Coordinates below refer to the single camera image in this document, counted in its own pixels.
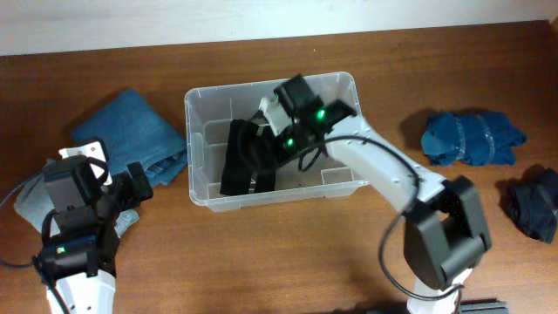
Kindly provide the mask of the dark navy clothing bundle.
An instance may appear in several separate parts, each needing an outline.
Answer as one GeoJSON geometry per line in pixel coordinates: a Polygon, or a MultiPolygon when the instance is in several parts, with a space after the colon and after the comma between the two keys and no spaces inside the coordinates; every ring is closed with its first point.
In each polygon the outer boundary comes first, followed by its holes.
{"type": "Polygon", "coordinates": [[[530,182],[507,188],[507,215],[526,236],[551,244],[557,232],[557,172],[546,168],[530,182]]]}

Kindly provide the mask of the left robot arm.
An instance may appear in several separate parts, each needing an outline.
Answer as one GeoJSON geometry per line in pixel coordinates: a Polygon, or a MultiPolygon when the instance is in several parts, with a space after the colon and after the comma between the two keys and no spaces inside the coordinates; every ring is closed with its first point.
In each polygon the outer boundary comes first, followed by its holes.
{"type": "Polygon", "coordinates": [[[110,313],[116,291],[119,215],[153,197],[138,162],[106,185],[102,160],[75,155],[43,170],[54,208],[44,218],[43,247],[32,264],[53,313],[110,313]]]}

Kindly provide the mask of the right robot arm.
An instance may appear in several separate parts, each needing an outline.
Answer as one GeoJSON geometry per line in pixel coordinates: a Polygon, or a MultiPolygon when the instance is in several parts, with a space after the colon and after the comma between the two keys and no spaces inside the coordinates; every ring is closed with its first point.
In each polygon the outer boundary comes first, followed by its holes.
{"type": "Polygon", "coordinates": [[[391,284],[407,295],[410,313],[457,313],[464,282],[492,247],[478,190],[465,176],[449,181],[422,167],[382,138],[355,108],[315,94],[302,75],[263,97],[255,114],[275,136],[270,171],[320,150],[368,181],[396,210],[378,248],[391,284]],[[403,223],[404,258],[416,277],[413,289],[387,268],[384,250],[403,223]]]}

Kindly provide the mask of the blue taped clothing bundle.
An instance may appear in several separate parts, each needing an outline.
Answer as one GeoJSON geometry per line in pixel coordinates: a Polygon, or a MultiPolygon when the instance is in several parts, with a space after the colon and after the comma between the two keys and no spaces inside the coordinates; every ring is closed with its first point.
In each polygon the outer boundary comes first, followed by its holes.
{"type": "Polygon", "coordinates": [[[516,162],[513,148],[526,141],[526,134],[503,113],[442,112],[428,118],[421,146],[434,166],[446,167],[460,161],[480,167],[513,165],[516,162]]]}

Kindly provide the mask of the clear plastic storage container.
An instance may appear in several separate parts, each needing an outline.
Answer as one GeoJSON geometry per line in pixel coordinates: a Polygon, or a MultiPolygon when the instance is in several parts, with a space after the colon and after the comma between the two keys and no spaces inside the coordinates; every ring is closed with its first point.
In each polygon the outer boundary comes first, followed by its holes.
{"type": "Polygon", "coordinates": [[[271,97],[284,80],[194,88],[185,96],[188,188],[193,203],[214,212],[318,197],[352,195],[368,181],[339,162],[321,156],[306,173],[292,161],[276,172],[271,192],[226,196],[220,193],[230,122],[247,119],[261,98],[271,97]]]}

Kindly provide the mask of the light blue jeans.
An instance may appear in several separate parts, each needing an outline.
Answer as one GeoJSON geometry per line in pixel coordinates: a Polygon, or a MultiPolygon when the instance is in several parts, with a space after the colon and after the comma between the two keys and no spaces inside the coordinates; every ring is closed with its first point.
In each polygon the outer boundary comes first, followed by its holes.
{"type": "MultiPolygon", "coordinates": [[[[44,176],[41,171],[24,184],[16,198],[14,209],[38,232],[41,232],[44,218],[54,209],[51,198],[44,187],[44,176]]],[[[121,212],[115,224],[118,237],[121,237],[139,219],[139,214],[134,209],[121,212]]]]}

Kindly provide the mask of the dark blue folded jeans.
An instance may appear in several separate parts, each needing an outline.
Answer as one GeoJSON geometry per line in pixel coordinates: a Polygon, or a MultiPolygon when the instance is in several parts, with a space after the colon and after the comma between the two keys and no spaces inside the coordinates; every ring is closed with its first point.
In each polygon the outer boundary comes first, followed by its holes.
{"type": "Polygon", "coordinates": [[[134,90],[126,90],[71,131],[76,143],[101,139],[111,174],[138,162],[151,184],[167,185],[187,165],[187,143],[134,90]]]}

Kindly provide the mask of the black taped clothing bundle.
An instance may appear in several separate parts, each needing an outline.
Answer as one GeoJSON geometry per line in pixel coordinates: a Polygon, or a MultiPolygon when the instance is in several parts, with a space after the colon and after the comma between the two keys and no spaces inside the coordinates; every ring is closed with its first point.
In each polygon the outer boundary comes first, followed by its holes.
{"type": "Polygon", "coordinates": [[[272,192],[276,189],[276,173],[257,174],[242,161],[244,155],[252,165],[272,167],[271,154],[274,134],[270,126],[258,126],[244,119],[229,124],[226,158],[221,174],[220,194],[237,196],[272,192]]]}

